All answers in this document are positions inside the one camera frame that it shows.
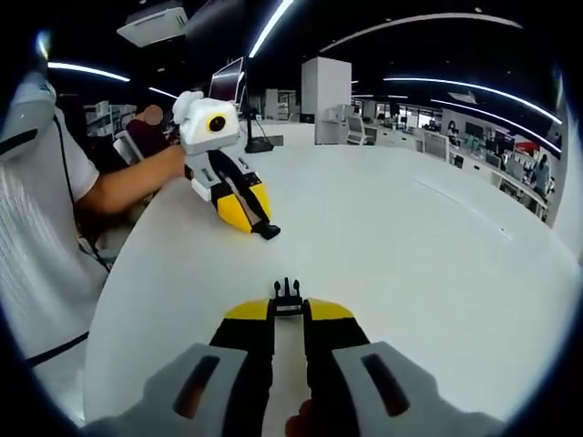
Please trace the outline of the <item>person's right hand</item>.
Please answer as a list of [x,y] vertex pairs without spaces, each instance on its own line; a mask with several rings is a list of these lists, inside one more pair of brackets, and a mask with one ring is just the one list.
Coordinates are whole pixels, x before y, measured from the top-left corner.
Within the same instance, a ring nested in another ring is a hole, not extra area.
[[312,399],[306,400],[298,413],[285,423],[286,437],[312,437],[320,433],[318,410]]

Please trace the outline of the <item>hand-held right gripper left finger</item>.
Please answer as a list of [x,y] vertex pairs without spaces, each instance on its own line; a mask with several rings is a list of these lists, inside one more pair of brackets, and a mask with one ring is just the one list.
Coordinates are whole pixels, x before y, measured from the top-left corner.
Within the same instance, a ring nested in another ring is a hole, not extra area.
[[274,302],[229,310],[210,343],[195,343],[146,382],[119,416],[88,436],[259,436],[272,385]]

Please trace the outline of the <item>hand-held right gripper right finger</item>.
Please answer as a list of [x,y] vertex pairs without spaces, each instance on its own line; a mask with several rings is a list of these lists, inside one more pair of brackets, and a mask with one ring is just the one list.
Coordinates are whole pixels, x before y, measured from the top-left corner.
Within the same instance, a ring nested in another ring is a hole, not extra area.
[[431,373],[370,341],[340,304],[305,300],[303,336],[320,436],[497,436],[504,428],[446,401]]

